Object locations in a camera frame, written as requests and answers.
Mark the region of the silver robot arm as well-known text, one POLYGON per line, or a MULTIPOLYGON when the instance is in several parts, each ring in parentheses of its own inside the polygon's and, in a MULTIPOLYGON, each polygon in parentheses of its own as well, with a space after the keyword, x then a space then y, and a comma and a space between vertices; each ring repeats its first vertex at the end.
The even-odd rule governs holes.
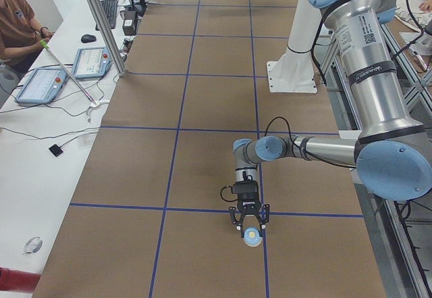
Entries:
POLYGON ((431 190, 431 143, 423 124, 404 102, 396 67, 381 24, 394 16, 396 0, 308 0, 332 30, 361 123, 356 140, 303 136, 263 136, 233 145, 236 206, 229 209, 244 242, 255 247, 269 221, 259 199, 257 167, 285 157, 355 168, 372 193, 408 201, 431 190))

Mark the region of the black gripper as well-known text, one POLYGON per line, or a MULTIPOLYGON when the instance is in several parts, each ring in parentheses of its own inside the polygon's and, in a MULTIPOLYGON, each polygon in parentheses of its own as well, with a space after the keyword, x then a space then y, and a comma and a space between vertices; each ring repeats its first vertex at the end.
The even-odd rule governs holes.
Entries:
POLYGON ((244 238, 244 218, 245 216, 255 216, 258 223, 258 233, 263 237, 263 230, 270 218, 270 205, 261 205, 259 199, 259 186, 257 181, 240 181, 234 184, 234 194, 237 195, 237 208, 240 218, 236 218, 236 207, 229 207, 229 216, 232 224, 240 231, 241 238, 244 238))

